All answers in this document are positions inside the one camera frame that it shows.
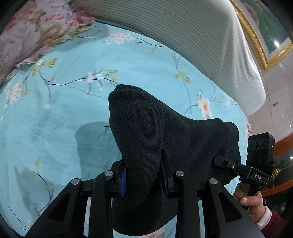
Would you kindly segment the person's right hand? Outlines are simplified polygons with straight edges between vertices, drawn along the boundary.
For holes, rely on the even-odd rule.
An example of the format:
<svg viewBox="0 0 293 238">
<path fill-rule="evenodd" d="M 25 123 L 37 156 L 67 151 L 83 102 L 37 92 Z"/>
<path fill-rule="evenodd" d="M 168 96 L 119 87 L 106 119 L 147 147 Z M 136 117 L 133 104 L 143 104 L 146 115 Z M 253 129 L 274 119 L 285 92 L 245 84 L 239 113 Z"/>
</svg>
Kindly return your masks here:
<svg viewBox="0 0 293 238">
<path fill-rule="evenodd" d="M 233 197 L 239 204 L 250 208 L 248 215 L 255 223 L 270 220 L 271 211 L 263 205 L 263 197 L 260 191 L 257 195 L 244 195 L 242 183 L 239 183 L 236 186 Z"/>
</svg>

